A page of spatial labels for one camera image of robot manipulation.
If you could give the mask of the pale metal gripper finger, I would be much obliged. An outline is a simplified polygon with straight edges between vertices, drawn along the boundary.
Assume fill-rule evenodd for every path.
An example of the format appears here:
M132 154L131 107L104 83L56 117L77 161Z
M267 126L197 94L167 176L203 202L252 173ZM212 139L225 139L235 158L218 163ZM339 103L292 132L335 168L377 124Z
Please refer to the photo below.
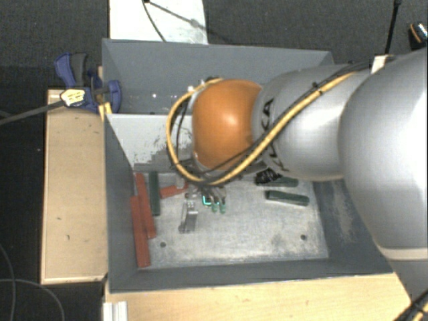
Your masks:
M185 215L185 231L193 232L196 228L199 211L194 201L187 203L187 211Z
M186 232L186 220L187 220L187 206L188 203L186 200L184 200L182 209L181 209L181 222L179 225L179 233L185 233Z

